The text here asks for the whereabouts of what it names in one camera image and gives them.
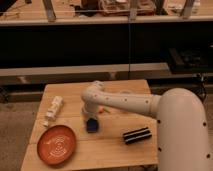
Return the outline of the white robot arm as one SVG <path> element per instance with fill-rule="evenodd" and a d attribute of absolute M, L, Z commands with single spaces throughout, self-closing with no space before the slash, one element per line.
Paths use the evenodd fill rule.
<path fill-rule="evenodd" d="M 155 118 L 158 171 L 210 171 L 206 111 L 193 92 L 173 88 L 162 95 L 109 93 L 95 81 L 81 98 L 87 118 L 96 119 L 99 105 Z"/>

